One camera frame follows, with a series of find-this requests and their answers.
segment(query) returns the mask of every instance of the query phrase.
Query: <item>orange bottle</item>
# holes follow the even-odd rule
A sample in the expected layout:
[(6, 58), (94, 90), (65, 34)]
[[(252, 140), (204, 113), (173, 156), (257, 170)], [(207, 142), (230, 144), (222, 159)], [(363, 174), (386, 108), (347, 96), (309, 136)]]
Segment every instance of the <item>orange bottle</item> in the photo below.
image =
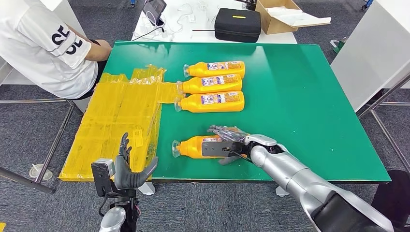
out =
[(175, 110), (188, 110), (193, 113), (238, 112), (245, 106), (241, 91), (222, 93), (192, 94), (187, 98), (176, 99)]
[(215, 152), (215, 156), (202, 156), (202, 143), (203, 142), (222, 142), (222, 139), (217, 135), (211, 135), (211, 136), (195, 136), (183, 142), (178, 142), (174, 140), (172, 142), (172, 155), (175, 158), (178, 156), (189, 156), (194, 159), (223, 158), (224, 157), (222, 150), (219, 152)]
[(245, 75), (245, 63), (243, 61), (227, 61), (205, 63), (199, 62), (194, 65), (184, 65), (184, 76), (219, 76), (227, 74), (238, 74), (241, 78)]
[(238, 74), (193, 77), (189, 81), (177, 81), (176, 87), (180, 94), (240, 91), (242, 89), (242, 78)]

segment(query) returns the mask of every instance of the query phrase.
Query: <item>gray carpet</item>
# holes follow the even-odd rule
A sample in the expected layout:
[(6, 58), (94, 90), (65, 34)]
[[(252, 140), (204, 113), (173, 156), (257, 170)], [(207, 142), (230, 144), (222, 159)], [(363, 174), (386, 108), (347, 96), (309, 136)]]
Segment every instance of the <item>gray carpet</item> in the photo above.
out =
[[(334, 58), (329, 41), (349, 35), (363, 16), (360, 0), (298, 0), (300, 7), (315, 16), (332, 17), (328, 26), (300, 29), (299, 43), (319, 44), (329, 62)], [(138, 9), (125, 0), (70, 0), (74, 12), (90, 38), (129, 40), (139, 17)], [(36, 86), (0, 86), (0, 99), (45, 98), (50, 94)], [(410, 101), (410, 92), (402, 90), (392, 97)], [(0, 166), (28, 177), (31, 163), (43, 162), (64, 118), (68, 105), (0, 104)], [(402, 151), (409, 157), (409, 108), (380, 107), (380, 117)], [(102, 198), (90, 182), (61, 182), (56, 179), (70, 150), (81, 118), (70, 119), (50, 170), (49, 185), (57, 187), (53, 195), (23, 187), (0, 178), (0, 221), (6, 232), (89, 232), (97, 231), (97, 214)], [(402, 169), (376, 121), (367, 115), (362, 120), (385, 167)], [(268, 184), (156, 184), (153, 196), (140, 196), (140, 227), (144, 232), (169, 231), (312, 231), (298, 203), (291, 197), (274, 194), (275, 183)], [(371, 202), (376, 185), (339, 185)]]

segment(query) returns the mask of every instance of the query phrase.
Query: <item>green tabletop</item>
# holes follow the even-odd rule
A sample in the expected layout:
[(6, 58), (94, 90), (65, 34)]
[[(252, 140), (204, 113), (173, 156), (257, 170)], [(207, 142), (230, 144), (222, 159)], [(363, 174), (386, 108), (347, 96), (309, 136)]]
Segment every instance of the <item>green tabletop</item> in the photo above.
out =
[(331, 181), (390, 181), (318, 45), (116, 42), (105, 72), (131, 77), (147, 64), (166, 68), (165, 81), (183, 81), (184, 64), (242, 60), (245, 109), (236, 113), (176, 112), (162, 106), (153, 180), (271, 180), (244, 160), (174, 158), (173, 140), (209, 135), (209, 125), (264, 134)]

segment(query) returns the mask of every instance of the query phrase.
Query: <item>cardboard box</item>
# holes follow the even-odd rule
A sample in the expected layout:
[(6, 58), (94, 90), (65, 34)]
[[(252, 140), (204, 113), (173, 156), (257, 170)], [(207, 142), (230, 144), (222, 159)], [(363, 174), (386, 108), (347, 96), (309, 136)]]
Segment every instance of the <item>cardboard box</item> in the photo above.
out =
[(312, 24), (306, 24), (306, 25), (302, 25), (302, 26), (290, 26), (290, 25), (288, 25), (288, 24), (286, 24), (282, 21), (279, 21), (278, 19), (272, 17), (269, 14), (269, 12), (267, 11), (267, 8), (271, 8), (271, 7), (286, 7), (288, 9), (301, 10), (296, 5), (296, 3), (294, 3), (294, 1), (292, 1), (292, 0), (258, 0), (257, 3), (256, 3), (256, 11), (261, 13), (262, 30), (267, 35), (297, 31), (299, 27), (318, 26), (318, 25), (325, 25), (325, 24), (330, 23), (330, 18), (326, 18), (326, 19), (328, 19), (328, 22), (325, 22), (325, 23), (312, 23)]

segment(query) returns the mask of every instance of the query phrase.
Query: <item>bottle label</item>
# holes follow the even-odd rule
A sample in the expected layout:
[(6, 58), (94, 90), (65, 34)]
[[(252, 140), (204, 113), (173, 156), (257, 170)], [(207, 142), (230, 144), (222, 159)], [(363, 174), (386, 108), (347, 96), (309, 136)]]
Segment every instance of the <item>bottle label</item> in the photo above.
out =
[(241, 64), (239, 61), (208, 63), (208, 70), (240, 69), (240, 68), (241, 68)]
[(222, 142), (221, 138), (204, 138), (202, 142)]
[(225, 76), (205, 77), (202, 78), (202, 86), (223, 85), (227, 83), (234, 83), (237, 81), (238, 78), (233, 74)]
[(201, 96), (202, 105), (216, 104), (216, 103), (226, 103), (226, 102), (237, 102), (239, 101), (239, 95), (237, 92), (229, 93), (216, 93), (216, 94), (204, 94)]

